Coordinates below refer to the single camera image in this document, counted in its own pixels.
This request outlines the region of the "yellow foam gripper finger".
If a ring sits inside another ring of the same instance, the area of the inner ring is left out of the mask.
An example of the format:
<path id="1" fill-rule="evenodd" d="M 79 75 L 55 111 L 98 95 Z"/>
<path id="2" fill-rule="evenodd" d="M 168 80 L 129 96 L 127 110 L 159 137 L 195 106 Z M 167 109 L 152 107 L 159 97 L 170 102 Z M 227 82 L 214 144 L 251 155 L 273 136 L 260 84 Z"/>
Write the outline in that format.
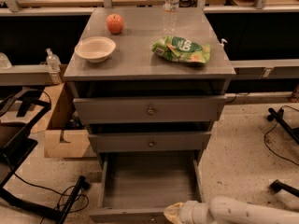
<path id="1" fill-rule="evenodd" d="M 183 224 L 182 219 L 179 215 L 179 211 L 183 203 L 175 203 L 172 205 L 167 206 L 164 209 L 164 216 L 165 218 L 170 221 L 172 224 Z"/>

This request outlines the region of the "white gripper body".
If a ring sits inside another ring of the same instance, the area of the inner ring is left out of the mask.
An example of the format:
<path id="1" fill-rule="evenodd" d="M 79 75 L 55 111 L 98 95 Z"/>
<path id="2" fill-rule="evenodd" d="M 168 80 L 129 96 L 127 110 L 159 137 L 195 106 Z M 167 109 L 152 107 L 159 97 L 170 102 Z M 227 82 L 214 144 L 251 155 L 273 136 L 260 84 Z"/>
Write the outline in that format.
<path id="1" fill-rule="evenodd" d="M 206 203 L 187 201 L 178 210 L 180 224 L 211 224 L 213 217 Z"/>

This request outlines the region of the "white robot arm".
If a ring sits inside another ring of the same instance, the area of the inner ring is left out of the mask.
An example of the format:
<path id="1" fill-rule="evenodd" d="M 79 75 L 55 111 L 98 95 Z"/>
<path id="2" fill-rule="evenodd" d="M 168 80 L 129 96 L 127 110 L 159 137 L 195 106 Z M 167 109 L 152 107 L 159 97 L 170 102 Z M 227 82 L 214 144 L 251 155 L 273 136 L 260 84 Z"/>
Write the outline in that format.
<path id="1" fill-rule="evenodd" d="M 187 201 L 164 209 L 172 224 L 299 224 L 299 214 L 217 196 L 210 203 Z"/>

